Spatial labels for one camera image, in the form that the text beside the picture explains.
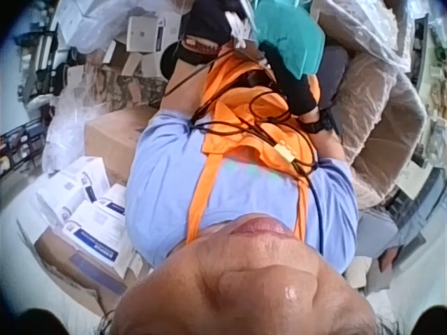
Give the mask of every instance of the mouth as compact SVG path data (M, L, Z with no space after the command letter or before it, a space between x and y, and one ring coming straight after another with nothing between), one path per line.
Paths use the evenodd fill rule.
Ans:
M292 230L286 227L281 221L269 216L251 218L237 226L230 233L230 235L246 235L248 237L261 234L274 234L282 238L295 238Z

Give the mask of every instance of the teal cloth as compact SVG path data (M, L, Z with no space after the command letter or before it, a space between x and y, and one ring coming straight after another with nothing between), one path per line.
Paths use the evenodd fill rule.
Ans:
M254 9L256 39L279 50L287 69L298 79L318 71L325 35L320 26L293 0L261 0Z

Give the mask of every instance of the black glove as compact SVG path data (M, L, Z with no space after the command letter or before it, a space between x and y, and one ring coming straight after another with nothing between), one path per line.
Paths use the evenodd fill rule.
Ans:
M222 46L230 41L231 27L225 12L236 13L241 20L246 15L239 0L196 0L189 13L186 35L204 38Z
M300 116L315 109L318 104L310 91L307 75L297 79L287 70L278 49L274 45L262 42L259 45L259 50L264 52L265 58L272 67L278 87L287 98L291 114Z

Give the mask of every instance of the plastic bag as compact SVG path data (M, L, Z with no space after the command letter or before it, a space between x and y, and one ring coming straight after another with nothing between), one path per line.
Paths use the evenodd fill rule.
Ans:
M349 164L380 122L396 80L396 69L370 54L358 54L349 63L334 101L341 111L343 147Z
M360 209L379 204L395 187L413 156L426 119L425 107L410 79L398 72L380 121L352 165Z
M147 11L169 10L185 13L192 0L108 0L92 8L80 20L74 36L67 41L81 53L107 49L113 38L127 30L130 16Z
M314 0L313 6L327 36L409 72L414 20L407 1L396 3L393 12L382 0Z
M430 141L427 145L427 160L436 168L447 164L444 156L447 147L447 121L439 118L433 126Z
M108 111L106 104L94 103L91 79L86 76L78 87L66 87L59 96L42 155L45 173L62 170L84 156L85 124Z

